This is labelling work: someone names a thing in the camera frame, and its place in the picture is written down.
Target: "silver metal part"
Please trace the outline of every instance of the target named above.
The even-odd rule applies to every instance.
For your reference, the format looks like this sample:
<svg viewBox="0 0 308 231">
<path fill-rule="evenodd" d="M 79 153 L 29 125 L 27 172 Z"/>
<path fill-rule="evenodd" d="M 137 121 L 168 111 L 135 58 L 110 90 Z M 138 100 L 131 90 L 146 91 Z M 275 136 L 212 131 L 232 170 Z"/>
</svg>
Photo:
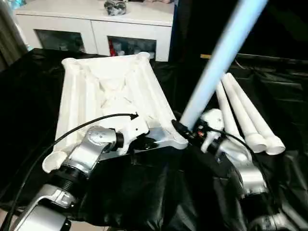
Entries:
<svg viewBox="0 0 308 231">
<path fill-rule="evenodd" d="M 63 165 L 72 166 L 90 175 L 102 153 L 113 149 L 116 132 L 112 129 L 93 126 L 89 128 L 80 145 L 75 147 Z"/>
<path fill-rule="evenodd" d="M 240 198 L 268 191 L 260 170 L 253 164 L 252 157 L 244 146 L 225 139 L 219 146 L 216 158 L 219 159 L 222 153 L 234 165 L 231 178 Z"/>
<path fill-rule="evenodd" d="M 256 226 L 259 226 L 259 230 L 262 231 L 297 231 L 297 228 L 282 213 L 256 218 L 249 224 L 248 230 L 255 230 Z"/>
<path fill-rule="evenodd" d="M 252 163 L 235 166 L 231 178 L 237 186 L 238 195 L 241 198 L 268 191 L 260 170 Z"/>
<path fill-rule="evenodd" d="M 15 231 L 60 231 L 65 220 L 66 217 L 61 213 L 37 205 Z"/>
<path fill-rule="evenodd" d="M 45 184 L 40 189 L 38 194 L 33 198 L 33 200 L 28 205 L 28 207 L 24 210 L 24 212 L 15 221 L 11 230 L 12 231 L 21 231 L 21 230 L 24 231 L 24 229 L 20 229 L 20 228 L 24 226 L 25 221 L 28 222 L 28 218 L 30 218 L 29 217 L 30 214 L 32 214 L 32 216 L 34 218 L 37 217 L 37 215 L 34 215 L 32 212 L 38 206 L 39 202 L 43 199 L 48 199 L 51 202 L 53 202 L 53 203 L 55 203 L 55 204 L 57 204 L 57 205 L 59 205 L 63 208 L 69 208 L 72 203 L 76 202 L 75 198 L 70 193 L 68 193 L 68 192 L 66 192 L 66 191 L 64 191 L 64 190 L 62 190 L 62 189 L 60 189 L 56 186 Z"/>
</svg>

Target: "red object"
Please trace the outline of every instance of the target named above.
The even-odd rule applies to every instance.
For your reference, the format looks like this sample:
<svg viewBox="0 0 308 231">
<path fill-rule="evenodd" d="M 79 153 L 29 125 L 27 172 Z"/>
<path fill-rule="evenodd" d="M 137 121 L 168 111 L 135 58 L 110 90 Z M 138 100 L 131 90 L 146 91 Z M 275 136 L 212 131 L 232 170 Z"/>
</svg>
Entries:
<svg viewBox="0 0 308 231">
<path fill-rule="evenodd" d="M 109 39 L 109 51 L 110 51 L 110 56 L 116 56 L 116 51 L 114 50 L 114 46 L 112 45 L 112 41 Z"/>
</svg>

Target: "black plastic sheet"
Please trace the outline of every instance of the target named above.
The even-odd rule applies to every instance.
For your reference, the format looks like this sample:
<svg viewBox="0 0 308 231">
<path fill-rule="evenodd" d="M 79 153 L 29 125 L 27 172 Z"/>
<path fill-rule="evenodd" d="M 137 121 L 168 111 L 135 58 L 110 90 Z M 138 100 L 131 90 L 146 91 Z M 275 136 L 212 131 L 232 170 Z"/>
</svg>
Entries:
<svg viewBox="0 0 308 231">
<path fill-rule="evenodd" d="M 0 75 L 2 152 L 0 206 L 12 195 L 31 162 L 54 140 L 67 57 L 97 55 L 34 49 Z M 152 62 L 173 110 L 182 112 L 204 63 Z M 298 227 L 308 222 L 308 78 L 232 69 L 247 95 L 286 146 L 283 154 L 256 157 L 276 202 Z M 217 107 L 216 98 L 207 108 Z M 245 230 L 226 167 L 193 147 L 152 150 L 98 164 L 84 199 L 70 218 L 128 230 Z M 48 179 L 34 170 L 19 205 L 26 205 Z"/>
</svg>

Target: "curtain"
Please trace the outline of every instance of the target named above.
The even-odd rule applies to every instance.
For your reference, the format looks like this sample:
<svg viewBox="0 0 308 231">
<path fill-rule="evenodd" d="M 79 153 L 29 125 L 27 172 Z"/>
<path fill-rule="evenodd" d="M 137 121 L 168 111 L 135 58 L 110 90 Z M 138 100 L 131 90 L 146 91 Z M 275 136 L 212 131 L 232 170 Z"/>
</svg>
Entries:
<svg viewBox="0 0 308 231">
<path fill-rule="evenodd" d="M 12 11 L 6 0 L 0 0 L 0 71 L 26 52 Z"/>
</svg>

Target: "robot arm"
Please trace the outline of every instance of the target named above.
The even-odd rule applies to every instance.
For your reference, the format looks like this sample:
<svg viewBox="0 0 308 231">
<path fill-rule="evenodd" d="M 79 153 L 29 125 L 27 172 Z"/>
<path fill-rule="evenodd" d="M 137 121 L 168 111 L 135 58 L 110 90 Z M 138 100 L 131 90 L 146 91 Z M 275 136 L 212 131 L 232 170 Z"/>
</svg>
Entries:
<svg viewBox="0 0 308 231">
<path fill-rule="evenodd" d="M 203 113 L 194 132 L 177 121 L 173 121 L 173 125 L 191 144 L 199 146 L 203 153 L 212 154 L 216 162 L 227 159 L 231 163 L 228 176 L 246 217 L 247 230 L 297 230 L 273 202 L 262 172 L 253 163 L 250 152 L 243 145 L 228 137 L 220 137 L 221 133 L 209 129 L 223 130 L 219 109 Z"/>
<path fill-rule="evenodd" d="M 100 126 L 90 127 L 61 167 L 51 172 L 51 180 L 40 189 L 10 230 L 68 231 L 71 223 L 61 211 L 82 199 L 96 164 L 114 157 L 107 155 L 111 151 L 125 154 L 130 143 L 148 131 L 140 117 L 131 120 L 120 132 Z"/>
</svg>

